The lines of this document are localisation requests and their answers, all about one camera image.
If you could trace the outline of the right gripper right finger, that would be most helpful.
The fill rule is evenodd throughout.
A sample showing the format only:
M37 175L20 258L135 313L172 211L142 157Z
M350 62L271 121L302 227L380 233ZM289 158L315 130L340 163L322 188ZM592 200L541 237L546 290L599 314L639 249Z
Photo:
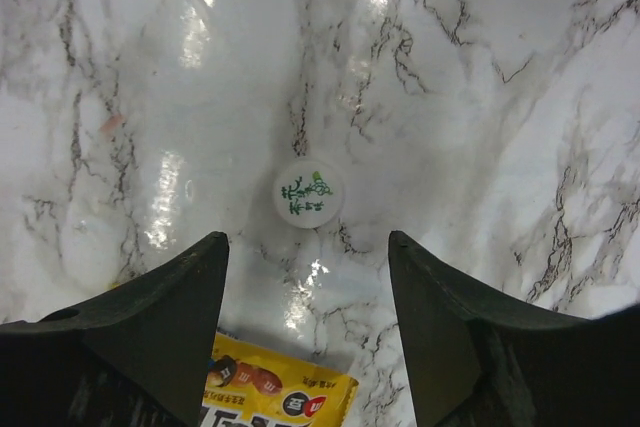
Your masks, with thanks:
M635 426L639 309L594 320L508 296L407 234L388 239L420 426Z

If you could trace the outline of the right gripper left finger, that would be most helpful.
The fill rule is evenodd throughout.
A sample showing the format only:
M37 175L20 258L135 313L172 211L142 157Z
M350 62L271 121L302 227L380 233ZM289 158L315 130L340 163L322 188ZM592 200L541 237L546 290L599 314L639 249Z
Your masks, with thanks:
M197 425L228 259L212 232L101 295L2 325L2 425Z

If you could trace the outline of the white bottle cap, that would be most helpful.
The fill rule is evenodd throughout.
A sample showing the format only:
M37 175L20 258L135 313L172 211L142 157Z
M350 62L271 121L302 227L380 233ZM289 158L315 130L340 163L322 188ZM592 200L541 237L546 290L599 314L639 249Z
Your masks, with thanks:
M316 229L339 214L345 188L332 166L314 158L300 157L277 175L272 196L276 212L287 224Z

